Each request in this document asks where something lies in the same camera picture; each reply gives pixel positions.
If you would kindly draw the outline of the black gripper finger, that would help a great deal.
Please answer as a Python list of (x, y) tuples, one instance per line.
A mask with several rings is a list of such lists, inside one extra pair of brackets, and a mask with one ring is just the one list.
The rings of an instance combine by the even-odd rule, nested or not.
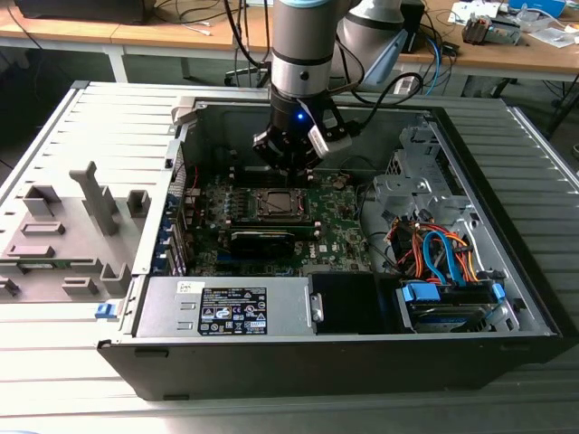
[(294, 137), (295, 149), (293, 156), (293, 178), (298, 182), (321, 163), (315, 148), (305, 133), (298, 133)]
[(271, 168), (283, 175), (294, 175), (295, 140), (272, 124), (253, 137), (252, 150)]

